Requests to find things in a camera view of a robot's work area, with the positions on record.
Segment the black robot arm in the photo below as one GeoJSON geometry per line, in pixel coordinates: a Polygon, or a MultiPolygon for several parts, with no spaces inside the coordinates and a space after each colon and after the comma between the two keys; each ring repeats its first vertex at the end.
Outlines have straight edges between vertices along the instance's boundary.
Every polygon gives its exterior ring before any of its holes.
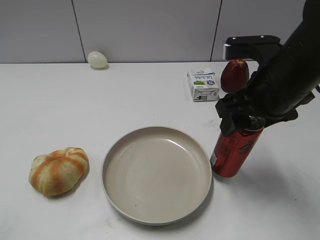
{"type": "Polygon", "coordinates": [[[244,89],[217,102],[222,134],[250,128],[251,117],[266,127],[293,121],[320,83],[320,3],[305,2],[302,22],[284,44],[272,35],[242,36],[228,38],[224,49],[226,60],[252,59],[258,69],[244,89]]]}

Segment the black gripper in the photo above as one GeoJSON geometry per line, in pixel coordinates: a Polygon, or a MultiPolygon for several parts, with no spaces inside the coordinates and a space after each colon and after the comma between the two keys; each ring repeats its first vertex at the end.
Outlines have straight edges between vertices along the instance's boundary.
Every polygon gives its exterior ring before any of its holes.
{"type": "MultiPolygon", "coordinates": [[[[283,47],[260,66],[246,89],[252,105],[252,114],[265,119],[265,127],[298,117],[297,108],[309,104],[314,98],[315,51],[294,50],[283,47]]],[[[246,101],[236,94],[227,94],[215,105],[222,121],[223,136],[250,127],[246,101]]]]}

